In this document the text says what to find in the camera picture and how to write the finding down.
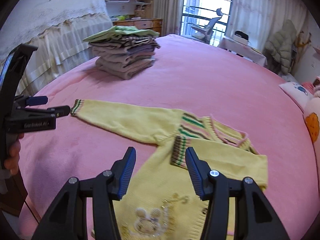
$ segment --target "office chair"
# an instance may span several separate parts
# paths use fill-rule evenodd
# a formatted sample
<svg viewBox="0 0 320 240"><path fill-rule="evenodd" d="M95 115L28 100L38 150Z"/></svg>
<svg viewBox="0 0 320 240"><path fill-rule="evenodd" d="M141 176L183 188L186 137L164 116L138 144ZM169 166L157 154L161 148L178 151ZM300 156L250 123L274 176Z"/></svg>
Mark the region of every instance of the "office chair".
<svg viewBox="0 0 320 240"><path fill-rule="evenodd" d="M211 36L213 34L213 27L218 22L218 20L220 20L223 16L223 13L221 12L221 8L217 9L216 13L219 17L212 18L209 21L209 24L206 25L205 27L201 27L199 25L192 23L191 28L196 30L197 31L196 33L193 33L192 35L181 35L181 36L188 39L209 44L211 40Z"/></svg>

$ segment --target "human hand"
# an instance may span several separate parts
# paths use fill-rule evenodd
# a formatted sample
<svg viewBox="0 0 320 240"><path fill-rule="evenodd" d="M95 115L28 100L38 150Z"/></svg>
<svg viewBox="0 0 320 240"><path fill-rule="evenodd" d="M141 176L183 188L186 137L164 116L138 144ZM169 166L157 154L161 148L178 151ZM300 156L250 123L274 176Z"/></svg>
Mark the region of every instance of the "human hand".
<svg viewBox="0 0 320 240"><path fill-rule="evenodd" d="M18 139L9 148L10 157L4 160L4 167L7 170L10 170L11 175L16 175L19 171L18 162L20 159L19 152L21 150L19 139L22 139L23 137L24 133L18 135Z"/></svg>

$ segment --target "stack of folded clothes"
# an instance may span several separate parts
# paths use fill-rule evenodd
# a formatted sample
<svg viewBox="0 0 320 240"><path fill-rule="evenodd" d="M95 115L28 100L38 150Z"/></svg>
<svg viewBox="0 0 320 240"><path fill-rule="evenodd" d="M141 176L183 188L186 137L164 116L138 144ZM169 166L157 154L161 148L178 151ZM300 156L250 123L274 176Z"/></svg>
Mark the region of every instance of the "stack of folded clothes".
<svg viewBox="0 0 320 240"><path fill-rule="evenodd" d="M84 41L92 45L94 55L100 56L96 61L99 69L128 80L153 65L155 49L160 48L156 42L158 36L153 30L116 25Z"/></svg>

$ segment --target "knitted sweater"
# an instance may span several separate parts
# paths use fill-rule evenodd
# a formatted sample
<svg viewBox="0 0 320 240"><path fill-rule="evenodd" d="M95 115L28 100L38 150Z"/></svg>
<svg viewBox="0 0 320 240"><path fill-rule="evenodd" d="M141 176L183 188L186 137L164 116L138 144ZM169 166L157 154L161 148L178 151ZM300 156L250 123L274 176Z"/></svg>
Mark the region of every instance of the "knitted sweater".
<svg viewBox="0 0 320 240"><path fill-rule="evenodd" d="M71 114L135 141L158 145L131 179L127 194L114 202L123 240L200 238L208 201L194 192L185 165L187 147L228 178L249 176L262 189L267 186L267 157L257 154L245 133L210 117L95 100L76 100ZM231 199L228 239L233 238L234 221Z"/></svg>

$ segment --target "pink blanket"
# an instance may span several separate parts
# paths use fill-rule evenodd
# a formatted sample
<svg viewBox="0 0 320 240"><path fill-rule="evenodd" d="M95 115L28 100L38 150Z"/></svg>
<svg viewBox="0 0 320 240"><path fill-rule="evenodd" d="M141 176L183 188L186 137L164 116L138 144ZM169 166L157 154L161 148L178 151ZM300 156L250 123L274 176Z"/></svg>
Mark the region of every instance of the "pink blanket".
<svg viewBox="0 0 320 240"><path fill-rule="evenodd" d="M245 131L255 148L268 156L265 194L291 240L299 240L320 209L316 159L302 112L278 87L283 79L269 70L197 41L176 35L158 38L153 67L122 81L95 67L92 59L43 88L49 106L75 99L96 99L140 106L180 108ZM123 138L67 116L52 131L27 134L22 140L20 169L34 208L42 216L71 176L95 177L122 158L128 146L137 150L136 172L155 146ZM91 203L88 231L93 228ZM34 220L25 207L24 235Z"/></svg>

